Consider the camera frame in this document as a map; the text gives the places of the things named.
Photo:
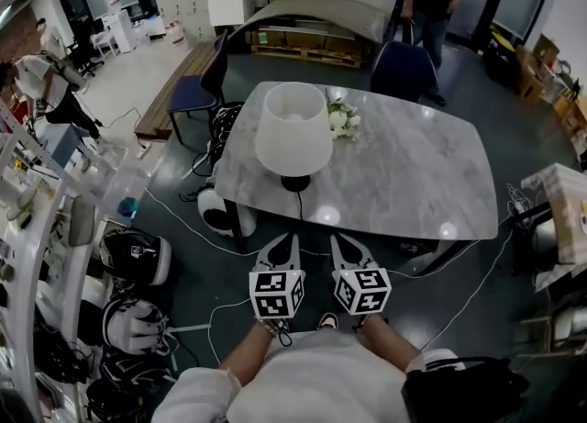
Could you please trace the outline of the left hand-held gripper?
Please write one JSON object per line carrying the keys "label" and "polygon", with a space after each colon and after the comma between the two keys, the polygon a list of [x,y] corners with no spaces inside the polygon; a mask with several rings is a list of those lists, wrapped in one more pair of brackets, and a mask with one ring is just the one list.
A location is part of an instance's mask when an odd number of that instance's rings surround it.
{"label": "left hand-held gripper", "polygon": [[258,319],[293,318],[304,296],[305,272],[300,268],[297,234],[282,234],[263,247],[249,273],[249,296]]}

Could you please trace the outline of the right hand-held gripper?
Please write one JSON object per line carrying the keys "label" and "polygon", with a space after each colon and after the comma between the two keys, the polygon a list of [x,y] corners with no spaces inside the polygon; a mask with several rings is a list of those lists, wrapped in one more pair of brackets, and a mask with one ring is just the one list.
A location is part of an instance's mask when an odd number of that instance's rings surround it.
{"label": "right hand-held gripper", "polygon": [[387,271],[379,268],[364,244],[349,235],[335,233],[330,244],[336,268],[334,297],[351,316],[381,313],[392,292]]}

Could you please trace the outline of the table lamp with cream shade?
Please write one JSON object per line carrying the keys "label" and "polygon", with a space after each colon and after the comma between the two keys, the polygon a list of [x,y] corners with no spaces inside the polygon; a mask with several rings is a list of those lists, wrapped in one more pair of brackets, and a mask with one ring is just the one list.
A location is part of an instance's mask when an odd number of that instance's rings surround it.
{"label": "table lamp with cream shade", "polygon": [[323,92],[309,83],[274,86],[262,102],[255,152],[287,191],[304,191],[333,153]]}

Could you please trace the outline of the person's right forearm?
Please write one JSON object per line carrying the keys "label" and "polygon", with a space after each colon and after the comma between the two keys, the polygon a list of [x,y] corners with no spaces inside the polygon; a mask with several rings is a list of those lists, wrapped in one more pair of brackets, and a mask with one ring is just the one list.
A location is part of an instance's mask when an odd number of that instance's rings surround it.
{"label": "person's right forearm", "polygon": [[378,314],[367,316],[362,323],[361,333],[376,355],[402,372],[420,356],[420,351]]}

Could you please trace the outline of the grey marble table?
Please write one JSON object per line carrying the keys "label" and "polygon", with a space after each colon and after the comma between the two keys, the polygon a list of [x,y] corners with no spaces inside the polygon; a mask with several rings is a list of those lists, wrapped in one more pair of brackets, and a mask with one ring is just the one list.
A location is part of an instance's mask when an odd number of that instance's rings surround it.
{"label": "grey marble table", "polygon": [[259,83],[216,164],[216,193],[227,201],[306,222],[396,239],[493,239],[498,213],[493,175],[472,123],[402,99],[315,85],[327,106],[357,109],[359,136],[333,139],[325,168],[302,192],[287,191],[255,152],[262,102],[280,82]]}

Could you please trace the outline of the person's white shirt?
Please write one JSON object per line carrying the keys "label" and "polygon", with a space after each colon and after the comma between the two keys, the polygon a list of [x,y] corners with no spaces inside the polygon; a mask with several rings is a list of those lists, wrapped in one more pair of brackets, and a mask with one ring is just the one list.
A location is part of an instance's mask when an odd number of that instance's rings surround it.
{"label": "person's white shirt", "polygon": [[410,423],[403,372],[333,329],[295,334],[271,350],[253,380],[184,371],[151,423]]}

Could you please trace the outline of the white flower bouquet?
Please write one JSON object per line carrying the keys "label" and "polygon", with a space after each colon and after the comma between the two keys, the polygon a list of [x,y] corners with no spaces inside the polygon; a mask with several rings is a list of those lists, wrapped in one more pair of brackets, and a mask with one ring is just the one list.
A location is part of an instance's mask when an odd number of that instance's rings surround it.
{"label": "white flower bouquet", "polygon": [[328,104],[327,113],[332,139],[357,139],[361,118],[356,108],[337,99]]}

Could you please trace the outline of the black white backpack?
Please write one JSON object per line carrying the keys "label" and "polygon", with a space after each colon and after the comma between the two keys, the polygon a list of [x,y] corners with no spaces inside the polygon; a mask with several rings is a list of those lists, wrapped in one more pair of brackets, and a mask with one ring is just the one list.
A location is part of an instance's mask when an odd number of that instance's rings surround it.
{"label": "black white backpack", "polygon": [[230,131],[233,128],[239,112],[244,106],[243,102],[229,102],[219,107],[212,121],[212,136],[208,149],[208,165],[210,171],[214,170],[216,163],[222,157]]}

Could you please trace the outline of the clear plastic storage box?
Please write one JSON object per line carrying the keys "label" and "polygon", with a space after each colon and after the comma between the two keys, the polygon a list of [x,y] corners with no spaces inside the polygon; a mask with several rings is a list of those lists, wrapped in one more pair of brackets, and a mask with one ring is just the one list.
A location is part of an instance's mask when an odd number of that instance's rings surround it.
{"label": "clear plastic storage box", "polygon": [[128,148],[106,144],[80,180],[99,199],[106,218],[130,227],[150,178]]}

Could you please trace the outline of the blue chair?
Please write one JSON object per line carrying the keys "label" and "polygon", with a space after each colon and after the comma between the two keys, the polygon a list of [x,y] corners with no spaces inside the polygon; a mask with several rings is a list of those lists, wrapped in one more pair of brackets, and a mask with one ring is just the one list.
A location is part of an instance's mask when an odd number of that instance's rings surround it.
{"label": "blue chair", "polygon": [[397,41],[384,44],[371,72],[372,93],[417,103],[436,86],[436,69],[423,48]]}

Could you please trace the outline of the wooden pallet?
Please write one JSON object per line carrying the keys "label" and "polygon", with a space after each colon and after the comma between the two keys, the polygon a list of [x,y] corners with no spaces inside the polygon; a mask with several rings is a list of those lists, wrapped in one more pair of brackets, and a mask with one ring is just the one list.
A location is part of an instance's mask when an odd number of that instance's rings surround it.
{"label": "wooden pallet", "polygon": [[329,50],[252,45],[251,52],[257,55],[282,57],[300,61],[320,62],[350,69],[360,69],[362,67],[361,58]]}

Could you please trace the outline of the flat cardboard boxes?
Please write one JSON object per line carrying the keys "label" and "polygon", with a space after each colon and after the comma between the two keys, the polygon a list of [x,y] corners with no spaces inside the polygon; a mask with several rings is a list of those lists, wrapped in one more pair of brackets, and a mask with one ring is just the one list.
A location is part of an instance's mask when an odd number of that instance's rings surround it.
{"label": "flat cardboard boxes", "polygon": [[329,50],[354,55],[363,52],[360,40],[297,31],[250,30],[245,32],[245,40],[247,44],[259,46]]}

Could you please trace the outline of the curved grey tabletop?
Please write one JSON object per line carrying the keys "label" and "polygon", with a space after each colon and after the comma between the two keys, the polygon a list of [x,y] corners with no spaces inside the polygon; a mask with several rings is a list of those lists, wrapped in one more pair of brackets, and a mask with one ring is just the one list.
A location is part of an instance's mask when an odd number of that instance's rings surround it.
{"label": "curved grey tabletop", "polygon": [[274,0],[236,28],[227,39],[232,40],[238,33],[263,20],[285,16],[323,20],[375,43],[382,43],[388,24],[383,11],[355,0]]}

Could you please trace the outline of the white shelf rack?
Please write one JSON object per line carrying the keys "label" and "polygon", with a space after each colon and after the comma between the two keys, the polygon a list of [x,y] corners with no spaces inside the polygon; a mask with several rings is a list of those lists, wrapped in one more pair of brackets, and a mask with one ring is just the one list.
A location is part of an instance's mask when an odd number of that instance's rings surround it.
{"label": "white shelf rack", "polygon": [[[47,422],[41,411],[34,365],[34,312],[38,291],[39,273],[45,250],[49,245],[50,230],[57,215],[61,201],[66,195],[82,195],[88,203],[98,207],[97,200],[85,190],[79,181],[73,179],[50,154],[28,135],[18,123],[5,102],[0,98],[0,117],[11,128],[8,140],[0,153],[0,166],[10,164],[11,153],[18,143],[33,152],[48,169],[51,169],[57,181],[49,181],[52,195],[37,193],[32,198],[32,220],[22,229],[16,221],[9,221],[3,239],[10,246],[10,258],[7,263],[16,270],[15,276],[5,284],[7,291],[7,308],[2,318],[6,323],[7,355],[11,354],[8,369],[9,377],[15,390],[27,404],[31,415],[37,423]],[[56,305],[59,319],[59,330],[63,338],[70,344],[77,341],[78,319],[84,277],[92,253],[94,237],[89,244],[68,247],[64,261],[64,276],[61,282],[61,302]],[[76,421],[83,421],[80,413],[81,404],[77,387],[74,384],[63,384],[62,397],[64,409]]]}

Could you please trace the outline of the black office chair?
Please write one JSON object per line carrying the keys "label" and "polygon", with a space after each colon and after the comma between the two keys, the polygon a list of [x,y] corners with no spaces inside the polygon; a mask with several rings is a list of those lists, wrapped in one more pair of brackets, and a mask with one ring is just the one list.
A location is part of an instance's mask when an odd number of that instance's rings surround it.
{"label": "black office chair", "polygon": [[84,77],[89,75],[95,77],[94,70],[104,62],[95,61],[97,50],[91,41],[93,34],[92,21],[89,18],[84,20],[74,20],[72,24],[73,44],[69,47],[69,57],[73,67]]}

